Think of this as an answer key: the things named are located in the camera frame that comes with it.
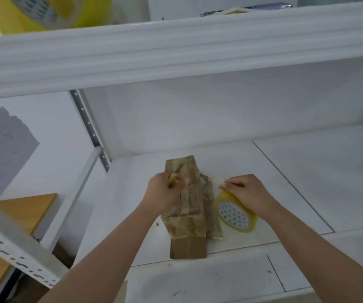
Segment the paper sheet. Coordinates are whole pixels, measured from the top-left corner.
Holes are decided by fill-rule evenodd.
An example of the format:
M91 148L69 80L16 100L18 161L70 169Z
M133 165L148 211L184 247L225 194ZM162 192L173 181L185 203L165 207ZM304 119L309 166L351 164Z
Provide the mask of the paper sheet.
M39 142L16 116L0 108L0 195L12 182Z

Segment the right hand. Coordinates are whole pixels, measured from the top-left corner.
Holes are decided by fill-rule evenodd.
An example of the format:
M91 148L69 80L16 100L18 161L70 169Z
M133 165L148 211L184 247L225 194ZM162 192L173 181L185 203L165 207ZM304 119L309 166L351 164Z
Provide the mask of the right hand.
M263 219L267 212L278 204L254 174L231 177L219 185L219 189L235 195L243 205Z

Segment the white shelving unit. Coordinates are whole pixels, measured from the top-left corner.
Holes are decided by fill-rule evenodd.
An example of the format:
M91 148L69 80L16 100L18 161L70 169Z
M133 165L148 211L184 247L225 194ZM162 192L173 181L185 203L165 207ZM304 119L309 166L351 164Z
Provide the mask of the white shelving unit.
M0 97L68 90L112 159L75 263L137 206L166 159L193 154L220 178L256 174L363 265L363 2L0 38ZM310 291L264 221L251 234L223 226L225 238L195 261L170 260L157 222L127 302Z

